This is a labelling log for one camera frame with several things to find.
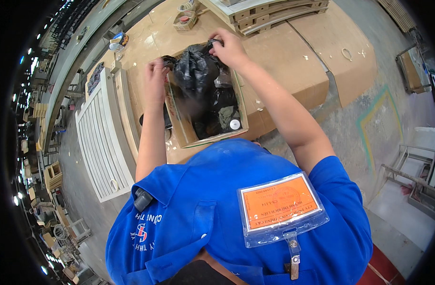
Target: red lid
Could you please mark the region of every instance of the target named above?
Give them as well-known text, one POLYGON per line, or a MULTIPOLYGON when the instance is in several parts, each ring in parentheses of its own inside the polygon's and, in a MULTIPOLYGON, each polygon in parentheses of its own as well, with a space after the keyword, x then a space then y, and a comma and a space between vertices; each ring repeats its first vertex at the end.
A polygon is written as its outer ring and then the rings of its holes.
POLYGON ((186 15, 184 15, 184 16, 181 16, 181 18, 180 18, 180 21, 181 22, 187 22, 189 20, 189 17, 188 16, 186 16, 186 15))

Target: metal frame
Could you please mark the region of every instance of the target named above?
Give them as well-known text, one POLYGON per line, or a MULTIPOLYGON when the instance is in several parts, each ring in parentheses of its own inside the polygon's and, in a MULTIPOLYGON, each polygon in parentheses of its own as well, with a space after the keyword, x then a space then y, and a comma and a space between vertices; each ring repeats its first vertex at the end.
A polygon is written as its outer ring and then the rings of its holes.
POLYGON ((408 189, 411 189, 412 191, 409 194, 408 203, 414 206, 415 208, 418 208, 420 211, 422 211, 423 213, 427 214, 428 216, 430 216, 435 220, 435 188, 429 185, 431 174, 433 173, 435 167, 435 150, 424 148, 424 147, 418 147, 418 146, 399 145, 399 154, 400 156, 393 164, 393 167, 382 164, 382 167, 385 167, 385 171, 389 172, 386 178, 408 189), (428 157, 415 155, 409 153, 409 148, 431 151, 434 153, 434 156, 431 159, 428 157), (420 174, 422 174, 425 168, 429 166, 430 169, 428 171, 426 180, 423 180, 422 178, 419 177, 411 176, 401 171, 408 158, 412 158, 424 162, 424 166, 422 167, 420 174), (406 183, 398 181, 396 179, 398 175, 407 178, 409 180, 412 180, 413 182, 415 182, 415 185, 414 186, 407 185, 406 183))
POLYGON ((397 54, 396 57, 395 57, 395 61, 396 61, 397 65, 401 68, 401 71, 403 73, 404 82, 406 83, 406 86, 404 87, 404 89, 406 91, 409 91, 410 93, 413 93, 414 89, 425 88, 425 87, 430 87, 431 86, 431 82, 430 82, 427 85, 416 86, 416 87, 410 88, 410 86, 409 86, 409 79, 407 77, 407 73, 406 73, 406 69, 404 68, 403 61, 401 60, 401 55, 406 53, 406 52, 408 52, 412 48, 416 48, 419 51, 420 57, 422 58, 423 63, 425 63, 425 59, 423 58, 423 55, 421 54, 420 49, 417 47, 417 44, 411 45, 409 48, 403 50, 402 52, 397 54))

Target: orange id card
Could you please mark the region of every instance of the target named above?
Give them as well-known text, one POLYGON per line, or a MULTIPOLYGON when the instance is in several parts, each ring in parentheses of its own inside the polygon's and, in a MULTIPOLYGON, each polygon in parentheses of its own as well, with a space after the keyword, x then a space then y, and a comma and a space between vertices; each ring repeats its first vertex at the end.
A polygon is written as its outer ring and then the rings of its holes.
POLYGON ((303 174, 244 189, 241 194, 248 231, 298 220, 319 210, 303 174))

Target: blue polo shirt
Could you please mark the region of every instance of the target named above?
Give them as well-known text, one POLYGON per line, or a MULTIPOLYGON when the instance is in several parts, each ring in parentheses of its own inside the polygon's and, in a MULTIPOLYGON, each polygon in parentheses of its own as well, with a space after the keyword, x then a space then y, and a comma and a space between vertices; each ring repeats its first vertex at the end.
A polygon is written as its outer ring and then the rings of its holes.
POLYGON ((217 142, 185 165, 162 165, 135 185, 155 201, 143 212, 129 201, 115 220, 106 246, 107 269, 116 284, 156 284, 175 275, 203 247, 250 285, 354 284, 373 253, 358 186, 337 157, 309 174, 330 221, 299 235, 299 278, 284 272, 287 242, 246 248, 237 189, 301 170, 243 139, 217 142))

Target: white wooden panel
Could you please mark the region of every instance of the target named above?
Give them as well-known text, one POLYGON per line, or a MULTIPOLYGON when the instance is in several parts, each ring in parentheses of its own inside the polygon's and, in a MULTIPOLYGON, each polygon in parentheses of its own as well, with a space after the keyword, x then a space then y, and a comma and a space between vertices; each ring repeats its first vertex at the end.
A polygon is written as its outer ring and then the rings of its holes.
POLYGON ((100 79, 75 117, 86 170, 99 201, 104 202, 130 191, 135 162, 123 132, 109 68, 101 71, 100 79))

